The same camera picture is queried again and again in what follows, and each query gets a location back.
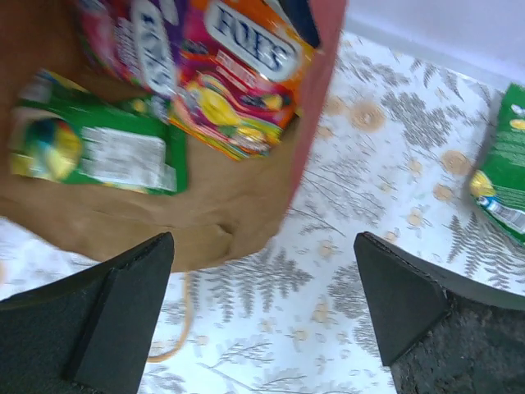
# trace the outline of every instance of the colorful candy wrapper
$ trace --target colorful candy wrapper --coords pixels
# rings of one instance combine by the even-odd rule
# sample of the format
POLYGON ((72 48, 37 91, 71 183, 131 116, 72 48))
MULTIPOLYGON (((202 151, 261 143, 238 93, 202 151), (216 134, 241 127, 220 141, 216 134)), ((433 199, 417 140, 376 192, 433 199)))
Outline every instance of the colorful candy wrapper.
POLYGON ((185 133, 167 122, 169 102, 148 95, 109 105, 43 72, 14 109, 11 172, 65 184, 151 195, 187 188, 185 133))
POLYGON ((265 156, 279 144, 319 44, 318 37, 307 43, 274 8, 261 0, 189 0, 185 14, 170 119, 233 159, 265 156))
POLYGON ((470 181, 472 196, 499 227, 525 242, 525 89, 511 85, 501 102, 496 140, 470 181))
POLYGON ((107 73, 171 97, 187 0, 72 0, 84 50, 107 73))

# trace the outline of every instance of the patterned tablecloth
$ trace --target patterned tablecloth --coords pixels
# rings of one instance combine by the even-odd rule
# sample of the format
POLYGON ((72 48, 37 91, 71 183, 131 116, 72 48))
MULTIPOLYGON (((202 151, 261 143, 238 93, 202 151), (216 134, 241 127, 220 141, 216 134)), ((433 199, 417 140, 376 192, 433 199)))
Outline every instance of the patterned tablecloth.
MULTIPOLYGON (((172 359, 146 366, 140 392, 394 393, 355 264, 361 231, 523 294, 525 252, 464 189, 489 106, 500 97, 344 34, 317 140, 280 234, 258 254, 192 273, 189 340, 172 359)), ((0 299, 94 263, 6 220, 0 259, 0 299)), ((171 276, 152 354, 180 335, 181 280, 171 276)))

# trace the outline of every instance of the white label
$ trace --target white label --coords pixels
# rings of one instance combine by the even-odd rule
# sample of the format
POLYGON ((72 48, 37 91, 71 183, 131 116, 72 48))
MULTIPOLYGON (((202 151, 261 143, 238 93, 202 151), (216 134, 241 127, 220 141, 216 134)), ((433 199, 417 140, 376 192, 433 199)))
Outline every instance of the white label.
POLYGON ((135 48, 133 24, 126 18, 118 18, 117 28, 115 29, 116 40, 119 45, 116 47, 122 62, 130 70, 135 78, 140 78, 139 62, 135 48))
POLYGON ((175 63, 162 13, 148 0, 134 0, 131 20, 144 80, 154 92, 172 95, 176 87, 175 63))
POLYGON ((216 41, 269 80, 286 80, 298 66, 298 50, 223 2, 209 5, 204 24, 216 41))
POLYGON ((162 14, 164 19, 170 22, 172 25, 179 25, 179 13, 177 12, 177 5, 175 0, 160 0, 162 14))
POLYGON ((21 91, 19 97, 38 103, 48 103, 51 98, 52 89, 53 83, 50 80, 42 76, 35 76, 31 83, 21 91))
POLYGON ((513 230, 523 234, 525 232, 525 212, 507 208, 500 203, 492 202, 487 210, 494 215, 494 217, 513 230))
POLYGON ((165 182, 166 144, 158 137, 85 127, 84 174, 105 182, 159 189, 165 182))
POLYGON ((177 174, 175 168, 168 166, 167 164, 164 166, 164 177, 162 178, 161 187, 162 189, 169 191, 177 190, 177 174))

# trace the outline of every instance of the brown paper bag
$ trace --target brown paper bag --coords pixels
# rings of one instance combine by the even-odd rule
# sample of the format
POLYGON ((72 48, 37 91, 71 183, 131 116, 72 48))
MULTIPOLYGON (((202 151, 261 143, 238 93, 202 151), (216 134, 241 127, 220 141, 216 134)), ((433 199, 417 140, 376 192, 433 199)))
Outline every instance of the brown paper bag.
POLYGON ((334 64, 345 0, 311 0, 323 52, 303 85, 304 116, 269 158, 234 162, 189 138, 189 189, 175 197, 11 176, 10 111, 40 68, 114 100, 140 92, 84 64, 66 1, 0 2, 0 214, 64 250, 105 260, 162 231, 176 240, 174 271, 207 268, 260 250, 279 229, 299 184, 334 64))

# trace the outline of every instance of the nutrition label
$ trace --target nutrition label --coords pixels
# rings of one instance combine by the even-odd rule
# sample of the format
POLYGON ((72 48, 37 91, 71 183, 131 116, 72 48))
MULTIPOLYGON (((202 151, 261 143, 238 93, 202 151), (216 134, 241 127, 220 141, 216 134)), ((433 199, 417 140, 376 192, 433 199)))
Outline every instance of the nutrition label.
POLYGON ((85 127, 82 137, 85 175, 105 183, 166 187, 166 145, 162 139, 106 127, 85 127))

